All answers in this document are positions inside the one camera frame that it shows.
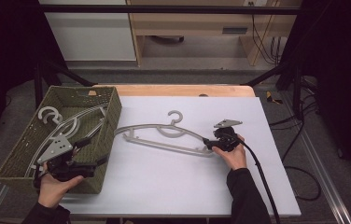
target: floor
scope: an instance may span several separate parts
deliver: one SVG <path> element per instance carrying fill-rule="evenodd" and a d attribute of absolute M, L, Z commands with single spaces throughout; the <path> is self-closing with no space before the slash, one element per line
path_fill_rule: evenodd
<path fill-rule="evenodd" d="M 140 67 L 117 62 L 70 63 L 70 67 L 82 77 L 100 83 L 173 84 L 240 84 L 258 77 L 273 67 L 264 60 L 260 60 L 257 66 L 249 66 L 241 48 L 240 41 L 235 36 L 186 36 L 182 43 L 173 39 L 150 37 L 147 39 Z M 75 85 L 66 77 L 61 76 L 61 79 L 66 85 Z M 286 104 L 291 97 L 290 91 L 277 91 L 274 87 L 276 79 L 277 77 L 271 77 L 255 87 L 269 123 L 291 116 L 289 104 Z M 267 91 L 271 91 L 273 101 L 267 100 Z M 307 97 L 305 105 L 315 101 L 314 97 L 309 95 L 311 92 L 308 90 L 302 91 L 302 97 Z M 33 82 L 26 82 L 11 90 L 7 99 L 8 107 L 0 119 L 0 166 L 35 112 Z M 351 161 L 338 158 L 336 144 L 331 139 L 325 122 L 319 116 L 319 108 L 310 107 L 308 111 L 310 112 L 305 116 L 303 125 L 305 135 L 297 139 L 284 164 L 297 166 L 315 174 L 314 165 L 309 161 L 306 143 L 303 141 L 305 136 L 308 136 L 342 199 L 346 213 L 351 218 Z M 286 153 L 298 132 L 298 127 L 301 127 L 301 124 L 296 119 L 273 126 L 272 133 L 280 156 Z M 288 175 L 291 186 L 300 197 L 316 196 L 318 187 L 309 175 L 290 169 Z M 318 199 L 312 202 L 297 199 L 302 215 L 282 218 L 282 223 L 351 223 L 348 220 L 336 219 L 334 210 L 330 207 L 331 197 L 325 192 L 323 190 Z M 35 200 L 36 195 L 25 195 L 10 189 L 0 207 L 0 218 L 25 216 Z M 9 219 L 4 222 L 1 219 L 0 223 L 19 221 L 12 220 L 13 222 Z"/>

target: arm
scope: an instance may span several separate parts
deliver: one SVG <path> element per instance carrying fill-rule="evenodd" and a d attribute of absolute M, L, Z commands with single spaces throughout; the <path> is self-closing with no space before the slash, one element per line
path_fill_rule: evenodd
<path fill-rule="evenodd" d="M 70 212 L 59 206 L 64 194 L 79 184 L 83 176 L 60 182 L 51 174 L 41 177 L 41 188 L 38 202 L 32 208 L 22 224 L 64 224 L 67 222 Z"/>
<path fill-rule="evenodd" d="M 213 147 L 213 150 L 232 168 L 227 178 L 228 189 L 233 197 L 232 223 L 271 223 L 266 205 L 247 169 L 244 147 L 239 144 L 230 152 L 218 147 Z"/>

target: gray floor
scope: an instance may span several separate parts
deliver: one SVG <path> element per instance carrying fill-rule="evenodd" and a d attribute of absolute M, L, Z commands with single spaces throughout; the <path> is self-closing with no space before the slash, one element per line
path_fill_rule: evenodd
<path fill-rule="evenodd" d="M 247 66 L 245 55 L 242 51 L 235 50 L 240 48 L 237 37 L 186 37 L 184 43 L 149 38 L 141 67 L 122 63 L 74 63 L 73 68 L 78 69 L 76 72 L 81 76 L 100 83 L 237 84 L 247 82 L 272 67 L 263 61 L 256 67 Z M 110 64 L 117 66 L 108 71 L 106 66 Z M 94 70 L 87 69 L 91 65 L 96 66 Z M 67 85 L 74 85 L 69 79 L 62 79 Z M 273 90 L 275 80 L 276 77 L 270 78 L 255 88 L 269 123 L 290 116 L 286 105 L 266 101 L 266 90 Z M 289 92 L 274 90 L 272 94 L 274 99 L 282 99 Z M 0 119 L 0 166 L 35 112 L 33 82 L 14 88 L 8 95 L 11 102 Z M 284 154 L 296 134 L 295 127 L 287 128 L 292 124 L 283 125 L 285 130 L 273 130 L 280 155 Z M 351 216 L 351 161 L 338 158 L 336 146 L 318 114 L 312 112 L 306 116 L 304 129 L 311 137 Z M 313 172 L 300 139 L 289 152 L 285 165 Z M 288 175 L 291 186 L 301 196 L 313 197 L 316 194 L 316 185 L 310 178 L 295 171 L 288 171 Z M 0 207 L 0 217 L 24 217 L 35 200 L 36 195 L 25 195 L 11 189 Z M 337 223 L 326 195 L 321 195 L 314 202 L 298 200 L 298 204 L 302 215 L 284 218 L 283 223 Z"/>

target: white cabinet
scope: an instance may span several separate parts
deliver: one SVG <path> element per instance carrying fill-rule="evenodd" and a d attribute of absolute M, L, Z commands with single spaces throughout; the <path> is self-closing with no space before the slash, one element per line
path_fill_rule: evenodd
<path fill-rule="evenodd" d="M 124 0 L 39 0 L 41 4 L 126 5 Z M 128 14 L 45 13 L 67 62 L 135 61 Z"/>

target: hanger hook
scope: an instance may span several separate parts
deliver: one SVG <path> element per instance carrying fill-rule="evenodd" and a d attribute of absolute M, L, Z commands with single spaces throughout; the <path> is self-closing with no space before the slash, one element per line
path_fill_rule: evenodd
<path fill-rule="evenodd" d="M 178 110 L 172 110 L 172 111 L 170 111 L 170 112 L 168 113 L 169 116 L 172 115 L 172 114 L 177 114 L 177 115 L 179 116 L 179 118 L 178 118 L 178 119 L 172 119 L 171 125 L 175 125 L 176 123 L 181 122 L 181 120 L 184 118 L 184 117 L 182 116 L 181 112 L 179 112 Z"/>

